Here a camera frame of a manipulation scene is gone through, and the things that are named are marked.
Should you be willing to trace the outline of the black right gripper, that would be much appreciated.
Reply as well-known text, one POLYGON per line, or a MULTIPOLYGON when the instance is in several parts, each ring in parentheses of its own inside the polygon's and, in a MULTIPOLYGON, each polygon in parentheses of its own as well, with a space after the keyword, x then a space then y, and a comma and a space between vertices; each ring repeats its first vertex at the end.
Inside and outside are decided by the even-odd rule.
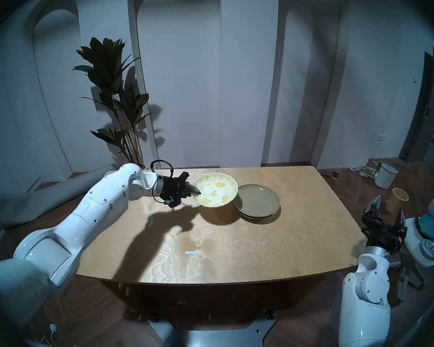
POLYGON ((365 227, 361 229, 361 232, 367 238, 369 245, 380 247, 392 255, 400 251, 407 235, 407 226, 401 208, 399 208, 394 225, 385 223, 379 217, 381 199, 382 195, 379 194, 365 207, 361 216, 365 227))

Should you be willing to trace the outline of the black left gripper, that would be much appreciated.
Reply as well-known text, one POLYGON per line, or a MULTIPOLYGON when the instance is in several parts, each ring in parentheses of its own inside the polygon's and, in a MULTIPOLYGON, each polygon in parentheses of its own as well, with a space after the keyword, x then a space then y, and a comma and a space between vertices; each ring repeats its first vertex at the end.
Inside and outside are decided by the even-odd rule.
POLYGON ((165 201, 165 205, 175 208, 181 204, 183 198, 201 194, 197 187, 186 181, 188 177, 188 172, 182 172, 178 177, 160 175, 159 180, 162 180, 162 188, 159 197, 165 201))

